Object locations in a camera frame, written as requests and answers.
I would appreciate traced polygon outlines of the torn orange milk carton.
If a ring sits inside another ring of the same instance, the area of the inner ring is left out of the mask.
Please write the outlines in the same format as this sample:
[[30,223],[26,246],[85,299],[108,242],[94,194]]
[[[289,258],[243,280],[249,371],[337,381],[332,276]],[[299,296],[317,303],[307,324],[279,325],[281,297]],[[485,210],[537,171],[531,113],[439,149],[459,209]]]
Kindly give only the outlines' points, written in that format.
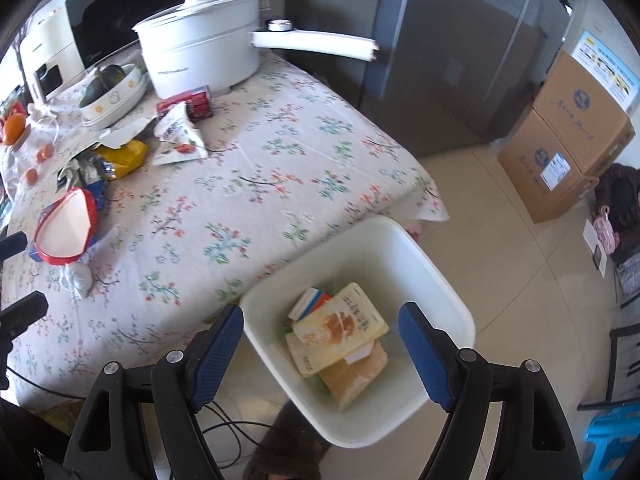
[[[317,310],[333,296],[292,310],[291,326],[310,312]],[[371,385],[371,382],[380,376],[388,364],[390,358],[382,345],[382,337],[365,344],[346,358],[318,373],[328,386],[339,411],[345,411]]]

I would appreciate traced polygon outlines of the yellow bread bag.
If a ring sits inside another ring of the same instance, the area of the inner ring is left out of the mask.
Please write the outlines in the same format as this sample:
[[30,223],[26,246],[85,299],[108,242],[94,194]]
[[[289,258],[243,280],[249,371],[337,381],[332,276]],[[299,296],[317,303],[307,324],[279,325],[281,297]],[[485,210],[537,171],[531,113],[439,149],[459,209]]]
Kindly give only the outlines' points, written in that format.
[[318,373],[385,335],[390,326],[355,282],[292,324]]

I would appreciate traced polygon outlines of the blue plastic stool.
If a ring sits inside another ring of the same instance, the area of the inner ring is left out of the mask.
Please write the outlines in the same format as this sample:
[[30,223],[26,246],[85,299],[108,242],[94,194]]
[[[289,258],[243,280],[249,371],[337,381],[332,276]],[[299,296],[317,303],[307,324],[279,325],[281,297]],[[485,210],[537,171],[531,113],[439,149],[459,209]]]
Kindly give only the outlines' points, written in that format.
[[593,445],[585,479],[612,479],[639,437],[639,404],[626,404],[593,417],[585,442]]

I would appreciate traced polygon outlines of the large orange fruit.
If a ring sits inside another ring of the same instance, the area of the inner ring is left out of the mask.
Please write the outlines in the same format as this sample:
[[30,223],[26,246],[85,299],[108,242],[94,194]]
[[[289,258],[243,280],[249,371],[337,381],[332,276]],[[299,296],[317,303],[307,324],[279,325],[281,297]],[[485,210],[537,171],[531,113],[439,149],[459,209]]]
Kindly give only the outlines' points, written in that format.
[[6,118],[2,129],[2,143],[14,145],[24,133],[26,128],[26,115],[15,113]]

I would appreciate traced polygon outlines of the yellow snack wrapper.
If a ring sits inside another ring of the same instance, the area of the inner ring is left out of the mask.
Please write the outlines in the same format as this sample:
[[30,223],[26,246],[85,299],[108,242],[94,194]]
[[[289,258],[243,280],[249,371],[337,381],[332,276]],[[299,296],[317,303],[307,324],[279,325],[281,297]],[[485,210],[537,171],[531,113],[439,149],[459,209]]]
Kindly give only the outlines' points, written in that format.
[[142,166],[149,147],[142,141],[132,139],[120,148],[100,145],[94,152],[112,166],[111,180],[122,179]]

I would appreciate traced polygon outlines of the torn white cardboard piece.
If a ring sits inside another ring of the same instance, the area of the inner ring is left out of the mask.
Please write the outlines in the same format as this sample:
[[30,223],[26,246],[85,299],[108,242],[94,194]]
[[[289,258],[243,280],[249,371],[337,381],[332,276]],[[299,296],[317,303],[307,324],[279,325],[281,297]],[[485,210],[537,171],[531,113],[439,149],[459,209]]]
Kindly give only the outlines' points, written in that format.
[[156,118],[140,117],[127,125],[110,127],[101,131],[83,131],[70,148],[70,154],[64,160],[68,162],[79,154],[91,150],[96,146],[104,146],[111,150],[118,150],[131,140],[140,140],[145,130],[153,128]]

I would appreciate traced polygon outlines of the white ceramic bowl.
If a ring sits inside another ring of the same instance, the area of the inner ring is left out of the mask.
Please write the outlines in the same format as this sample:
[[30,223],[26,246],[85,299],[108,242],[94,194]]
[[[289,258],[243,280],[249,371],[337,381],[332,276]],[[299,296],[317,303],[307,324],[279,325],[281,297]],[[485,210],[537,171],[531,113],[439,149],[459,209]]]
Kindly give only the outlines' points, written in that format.
[[98,131],[114,125],[142,100],[149,85],[149,75],[136,64],[124,66],[126,77],[99,99],[81,107],[82,125]]

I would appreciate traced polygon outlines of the green pumpkin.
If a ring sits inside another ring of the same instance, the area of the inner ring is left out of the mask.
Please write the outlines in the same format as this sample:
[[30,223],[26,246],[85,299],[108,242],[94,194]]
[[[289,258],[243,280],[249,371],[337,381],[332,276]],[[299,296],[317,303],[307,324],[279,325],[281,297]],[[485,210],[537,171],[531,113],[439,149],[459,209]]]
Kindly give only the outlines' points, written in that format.
[[79,106],[86,107],[117,86],[126,77],[125,71],[115,64],[98,68],[89,82]]

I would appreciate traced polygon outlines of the white strawberry snack wrapper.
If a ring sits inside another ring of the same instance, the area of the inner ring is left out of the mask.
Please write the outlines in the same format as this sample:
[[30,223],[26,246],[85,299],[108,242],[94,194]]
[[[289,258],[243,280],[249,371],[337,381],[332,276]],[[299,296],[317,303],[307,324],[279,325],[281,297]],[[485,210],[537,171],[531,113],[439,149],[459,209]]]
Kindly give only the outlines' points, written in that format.
[[188,115],[185,102],[179,102],[154,127],[160,140],[153,158],[153,166],[178,164],[206,159],[207,151],[200,130]]

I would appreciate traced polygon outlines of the red soda can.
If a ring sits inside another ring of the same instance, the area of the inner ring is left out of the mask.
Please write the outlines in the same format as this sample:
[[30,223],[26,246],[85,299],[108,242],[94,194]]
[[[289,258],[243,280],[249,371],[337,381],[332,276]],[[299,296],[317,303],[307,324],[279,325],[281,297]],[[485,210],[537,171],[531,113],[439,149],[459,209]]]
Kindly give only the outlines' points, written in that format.
[[192,122],[198,122],[214,116],[212,96],[207,86],[201,86],[170,96],[167,99],[161,99],[155,105],[156,116],[163,118],[173,107],[179,104],[186,106],[186,114]]

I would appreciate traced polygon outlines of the black microwave oven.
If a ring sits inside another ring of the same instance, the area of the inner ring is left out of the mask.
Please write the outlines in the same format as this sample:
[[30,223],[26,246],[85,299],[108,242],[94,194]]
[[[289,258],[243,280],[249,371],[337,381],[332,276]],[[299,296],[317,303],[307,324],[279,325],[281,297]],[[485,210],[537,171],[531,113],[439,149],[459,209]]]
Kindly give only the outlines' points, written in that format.
[[47,101],[138,40],[134,25],[182,0],[46,0],[26,23],[20,57],[30,95]]

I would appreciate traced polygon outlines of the large cardboard box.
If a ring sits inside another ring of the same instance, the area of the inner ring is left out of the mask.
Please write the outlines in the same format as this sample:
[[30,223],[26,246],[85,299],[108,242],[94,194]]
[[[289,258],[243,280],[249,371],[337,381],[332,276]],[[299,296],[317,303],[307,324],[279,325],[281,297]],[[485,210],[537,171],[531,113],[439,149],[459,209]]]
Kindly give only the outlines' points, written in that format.
[[547,123],[529,110],[510,133],[498,162],[533,224],[559,219],[598,183],[586,176]]

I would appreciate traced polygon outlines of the white electric cooking pot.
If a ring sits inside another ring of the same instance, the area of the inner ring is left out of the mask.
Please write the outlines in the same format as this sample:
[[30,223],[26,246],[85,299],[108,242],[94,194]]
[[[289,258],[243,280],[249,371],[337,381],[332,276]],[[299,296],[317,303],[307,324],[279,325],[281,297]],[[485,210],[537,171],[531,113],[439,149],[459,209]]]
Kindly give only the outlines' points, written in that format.
[[378,44],[335,32],[301,30],[289,20],[259,24],[260,0],[183,0],[134,25],[155,93],[168,99],[198,87],[218,93],[257,72],[265,49],[371,62]]

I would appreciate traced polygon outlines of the small cardboard box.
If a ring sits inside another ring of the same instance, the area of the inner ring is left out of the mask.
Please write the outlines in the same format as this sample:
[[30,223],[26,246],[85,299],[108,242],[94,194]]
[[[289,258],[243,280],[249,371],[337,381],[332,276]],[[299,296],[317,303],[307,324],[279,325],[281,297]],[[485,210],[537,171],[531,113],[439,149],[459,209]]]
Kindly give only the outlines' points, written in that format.
[[586,176],[604,174],[634,138],[623,107],[566,52],[556,58],[533,109]]

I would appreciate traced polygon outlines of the grey refrigerator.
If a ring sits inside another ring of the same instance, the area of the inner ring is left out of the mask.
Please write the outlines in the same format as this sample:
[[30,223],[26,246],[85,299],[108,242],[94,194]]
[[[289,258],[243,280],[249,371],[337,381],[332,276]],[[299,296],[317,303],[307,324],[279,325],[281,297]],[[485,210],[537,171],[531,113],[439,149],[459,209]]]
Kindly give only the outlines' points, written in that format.
[[577,0],[284,0],[303,29],[368,37],[370,63],[290,60],[416,156],[506,136],[529,106]]

